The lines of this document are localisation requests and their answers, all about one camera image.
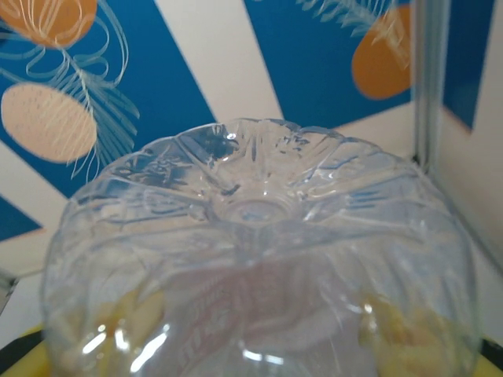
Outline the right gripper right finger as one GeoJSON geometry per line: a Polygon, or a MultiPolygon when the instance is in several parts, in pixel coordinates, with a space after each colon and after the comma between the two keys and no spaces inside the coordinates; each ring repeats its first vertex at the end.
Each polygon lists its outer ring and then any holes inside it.
{"type": "Polygon", "coordinates": [[[492,339],[484,339],[475,366],[475,377],[503,377],[502,363],[502,346],[492,339]]]}

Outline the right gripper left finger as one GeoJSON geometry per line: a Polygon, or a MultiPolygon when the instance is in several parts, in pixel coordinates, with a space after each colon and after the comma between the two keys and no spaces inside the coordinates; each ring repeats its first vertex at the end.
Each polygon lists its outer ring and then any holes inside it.
{"type": "Polygon", "coordinates": [[[1,349],[1,376],[49,376],[42,326],[30,328],[1,349]]]}

